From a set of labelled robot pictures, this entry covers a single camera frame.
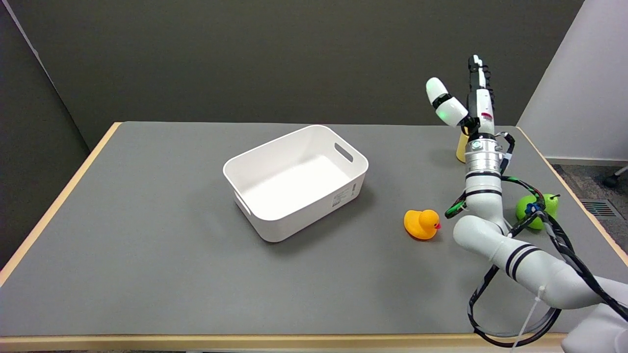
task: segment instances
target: gray wall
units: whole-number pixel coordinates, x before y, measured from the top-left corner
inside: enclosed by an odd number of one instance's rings
[[[582,0],[9,0],[90,147],[113,121],[439,124],[467,58],[515,124]]]
[[[587,0],[519,125],[550,158],[628,161],[628,3]]]
[[[87,156],[87,148],[0,6],[0,268]]]

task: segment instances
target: label sticker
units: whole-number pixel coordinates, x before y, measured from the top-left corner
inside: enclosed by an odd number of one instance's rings
[[[337,193],[333,197],[332,207],[336,207],[338,204],[341,204],[349,196],[353,196],[354,193],[355,193],[355,184],[353,184],[353,187],[347,187],[347,188],[342,189],[339,193]]]

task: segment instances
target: white wall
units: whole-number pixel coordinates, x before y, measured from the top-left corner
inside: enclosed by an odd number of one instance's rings
[[[584,2],[518,126],[548,158],[628,160],[628,1]]]

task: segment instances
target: green apple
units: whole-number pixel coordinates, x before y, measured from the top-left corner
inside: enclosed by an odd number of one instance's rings
[[[551,193],[544,193],[543,198],[545,199],[545,212],[547,212],[550,216],[556,218],[558,214],[558,197],[560,195],[553,195]],[[528,204],[534,203],[536,201],[536,197],[534,195],[524,196],[517,203],[517,207],[515,208],[515,212],[517,214],[517,219],[521,220],[526,216],[526,208]],[[532,221],[528,225],[528,227],[532,229],[543,229],[543,221],[537,218]]]

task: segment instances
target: chair leg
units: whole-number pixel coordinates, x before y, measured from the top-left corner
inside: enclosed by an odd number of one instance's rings
[[[606,187],[609,188],[614,188],[617,186],[617,182],[619,181],[619,176],[625,172],[626,170],[628,170],[628,166],[625,166],[623,168],[621,168],[620,170],[616,171],[613,175],[609,176],[608,178],[604,179],[604,181],[602,182]]]

